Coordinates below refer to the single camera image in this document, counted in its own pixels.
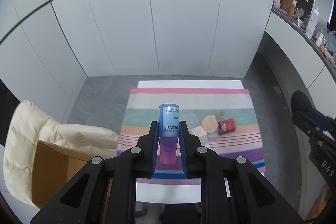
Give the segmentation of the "beige heart-shaped powder puff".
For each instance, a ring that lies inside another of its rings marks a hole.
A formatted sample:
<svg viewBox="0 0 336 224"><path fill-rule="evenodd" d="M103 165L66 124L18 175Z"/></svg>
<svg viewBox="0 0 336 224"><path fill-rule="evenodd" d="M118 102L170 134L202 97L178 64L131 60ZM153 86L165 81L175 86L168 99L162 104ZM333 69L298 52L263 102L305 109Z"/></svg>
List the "beige heart-shaped powder puff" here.
<svg viewBox="0 0 336 224"><path fill-rule="evenodd" d="M202 128L206 133L212 134L218 130L219 124L215 115L208 115L201 121Z"/></svg>

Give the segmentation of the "blue bottle with pink cap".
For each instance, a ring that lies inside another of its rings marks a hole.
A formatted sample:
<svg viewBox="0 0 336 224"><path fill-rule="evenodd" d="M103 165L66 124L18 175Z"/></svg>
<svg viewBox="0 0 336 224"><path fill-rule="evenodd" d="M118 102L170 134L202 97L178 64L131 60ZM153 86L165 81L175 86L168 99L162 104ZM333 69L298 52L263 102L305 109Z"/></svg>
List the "blue bottle with pink cap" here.
<svg viewBox="0 0 336 224"><path fill-rule="evenodd" d="M161 164L175 164L178 137L179 106L169 103L161 104L159 106L159 149Z"/></svg>

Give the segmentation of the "brown cardboard box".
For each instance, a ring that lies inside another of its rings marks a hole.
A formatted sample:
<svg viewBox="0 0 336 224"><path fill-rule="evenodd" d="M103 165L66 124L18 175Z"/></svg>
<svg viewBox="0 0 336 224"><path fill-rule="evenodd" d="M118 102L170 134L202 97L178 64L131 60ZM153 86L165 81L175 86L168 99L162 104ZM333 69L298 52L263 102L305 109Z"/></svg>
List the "brown cardboard box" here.
<svg viewBox="0 0 336 224"><path fill-rule="evenodd" d="M31 179L31 201L41 209L92 155L38 141Z"/></svg>

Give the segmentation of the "small clear labelled container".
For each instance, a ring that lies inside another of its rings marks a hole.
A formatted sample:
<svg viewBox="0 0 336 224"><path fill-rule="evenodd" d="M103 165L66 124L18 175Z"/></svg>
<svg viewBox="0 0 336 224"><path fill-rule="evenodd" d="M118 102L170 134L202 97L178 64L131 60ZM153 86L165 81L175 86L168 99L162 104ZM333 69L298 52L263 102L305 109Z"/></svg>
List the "small clear labelled container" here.
<svg viewBox="0 0 336 224"><path fill-rule="evenodd" d="M211 134L207 134L207 138L209 142L213 142L219 139L219 135L217 133L211 133Z"/></svg>

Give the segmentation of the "red tin can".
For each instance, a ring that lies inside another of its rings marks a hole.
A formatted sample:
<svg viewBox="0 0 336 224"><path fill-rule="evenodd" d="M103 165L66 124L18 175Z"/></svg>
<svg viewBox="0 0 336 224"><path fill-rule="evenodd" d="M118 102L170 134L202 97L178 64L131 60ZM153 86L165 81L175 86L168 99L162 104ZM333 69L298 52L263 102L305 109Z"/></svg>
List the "red tin can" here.
<svg viewBox="0 0 336 224"><path fill-rule="evenodd" d="M218 129L219 135L232 133L236 130L236 123L232 118L223 121L218 121L218 124L219 124Z"/></svg>

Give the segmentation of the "small white square box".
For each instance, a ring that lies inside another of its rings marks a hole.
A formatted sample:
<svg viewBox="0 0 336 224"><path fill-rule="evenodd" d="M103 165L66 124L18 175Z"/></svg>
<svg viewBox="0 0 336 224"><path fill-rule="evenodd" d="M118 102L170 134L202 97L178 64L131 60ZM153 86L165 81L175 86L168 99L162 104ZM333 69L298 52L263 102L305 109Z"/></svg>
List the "small white square box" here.
<svg viewBox="0 0 336 224"><path fill-rule="evenodd" d="M202 146L208 145L209 143L208 136L207 136L208 133L206 133L206 131L204 130L202 126L189 129L189 133L191 135L197 136Z"/></svg>

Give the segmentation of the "striped multicolour blanket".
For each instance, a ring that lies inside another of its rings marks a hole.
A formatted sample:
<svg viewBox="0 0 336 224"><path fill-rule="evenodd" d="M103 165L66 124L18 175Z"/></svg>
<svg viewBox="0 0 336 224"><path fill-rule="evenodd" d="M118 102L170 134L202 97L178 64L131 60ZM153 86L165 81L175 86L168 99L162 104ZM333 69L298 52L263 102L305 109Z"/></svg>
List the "striped multicolour blanket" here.
<svg viewBox="0 0 336 224"><path fill-rule="evenodd" d="M219 111L224 114L223 120L232 118L236 130L209 142L207 147L230 159L244 156L260 173L265 173L263 143L249 91L241 86L208 88L202 81L195 83L198 87L188 88L169 87L161 81L139 82L130 91L117 152L135 146L138 138L149 132L151 123L159 120L159 105L174 103L179 106L180 115L195 113L199 122ZM153 178L137 180L135 199L147 203L197 203L201 201L201 181L186 178L181 156L177 155L173 165L157 161Z"/></svg>

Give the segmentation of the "clear plastic puff case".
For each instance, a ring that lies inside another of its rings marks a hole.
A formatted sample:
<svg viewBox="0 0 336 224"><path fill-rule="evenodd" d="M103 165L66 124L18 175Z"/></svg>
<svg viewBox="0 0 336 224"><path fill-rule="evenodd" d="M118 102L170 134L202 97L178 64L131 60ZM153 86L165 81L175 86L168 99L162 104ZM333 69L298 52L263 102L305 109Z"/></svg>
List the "clear plastic puff case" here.
<svg viewBox="0 0 336 224"><path fill-rule="evenodd" d="M186 122L189 133L191 133L192 129L200 125L199 119L195 113L182 113L180 115L180 120Z"/></svg>

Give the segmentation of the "cream padded chair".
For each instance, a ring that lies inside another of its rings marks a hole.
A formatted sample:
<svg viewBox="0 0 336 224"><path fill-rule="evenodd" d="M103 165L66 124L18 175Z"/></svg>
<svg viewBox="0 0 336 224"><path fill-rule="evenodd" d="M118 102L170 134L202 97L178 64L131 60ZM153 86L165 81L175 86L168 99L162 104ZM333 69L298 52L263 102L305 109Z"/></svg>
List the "cream padded chair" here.
<svg viewBox="0 0 336 224"><path fill-rule="evenodd" d="M117 155L119 136L114 131L83 124L62 124L30 101L21 102L11 118L3 157L3 175L9 193L31 201L31 179L38 141L109 159Z"/></svg>

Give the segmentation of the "brown paper bag on shelf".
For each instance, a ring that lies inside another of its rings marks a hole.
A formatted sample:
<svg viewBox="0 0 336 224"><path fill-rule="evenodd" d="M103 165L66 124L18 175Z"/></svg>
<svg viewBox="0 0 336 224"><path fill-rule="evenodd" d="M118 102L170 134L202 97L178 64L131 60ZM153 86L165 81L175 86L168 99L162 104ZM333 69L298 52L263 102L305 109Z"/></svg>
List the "brown paper bag on shelf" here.
<svg viewBox="0 0 336 224"><path fill-rule="evenodd" d="M289 16L294 14L297 1L296 0L280 0L280 8L284 10Z"/></svg>

